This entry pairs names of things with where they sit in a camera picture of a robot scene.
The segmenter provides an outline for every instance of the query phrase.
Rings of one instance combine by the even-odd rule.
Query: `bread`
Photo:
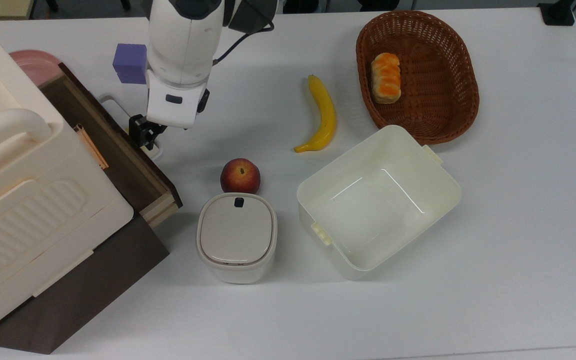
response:
[[[379,104],[394,104],[402,96],[400,59],[395,54],[382,52],[370,64],[372,68],[372,95]]]

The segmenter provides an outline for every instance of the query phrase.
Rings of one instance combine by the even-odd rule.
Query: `banana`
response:
[[[317,103],[319,113],[321,116],[321,123],[317,132],[305,143],[295,146],[295,153],[303,153],[304,151],[317,151],[326,148],[337,128],[337,116],[335,114],[335,106],[332,103],[329,92],[326,86],[315,75],[308,75],[308,88],[310,93]]]

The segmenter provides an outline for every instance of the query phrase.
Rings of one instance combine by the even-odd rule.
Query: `red apple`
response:
[[[256,194],[261,184],[258,167],[250,160],[238,158],[228,161],[221,171],[221,189],[228,192]]]

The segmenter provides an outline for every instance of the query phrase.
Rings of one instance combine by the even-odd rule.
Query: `tabletop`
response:
[[[296,193],[377,131],[355,63],[357,35],[377,14],[278,15],[274,31],[213,69],[196,125],[160,136],[157,164],[184,204],[156,229],[170,256],[53,356],[351,360],[576,347],[576,25],[543,25],[536,8],[428,13],[462,37],[480,91],[473,126],[431,146],[461,186],[457,207],[363,280],[335,271],[300,225]],[[239,36],[224,30],[217,55]],[[147,91],[120,84],[112,60],[117,43],[147,41],[145,18],[0,22],[5,50],[52,53],[131,115],[145,111]],[[294,153],[318,122],[309,74],[328,87],[338,129],[324,150]],[[275,264],[250,285],[220,282],[195,249],[199,211],[237,157],[259,167],[259,195],[279,224]],[[17,357],[39,355],[0,349]]]

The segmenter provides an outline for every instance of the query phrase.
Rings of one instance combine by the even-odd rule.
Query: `wicker basket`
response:
[[[357,38],[363,101],[378,128],[399,125],[419,144],[448,142],[471,127],[480,95],[466,45],[445,22],[421,11],[391,11],[373,18]],[[377,104],[371,62],[380,53],[399,57],[401,98]]]

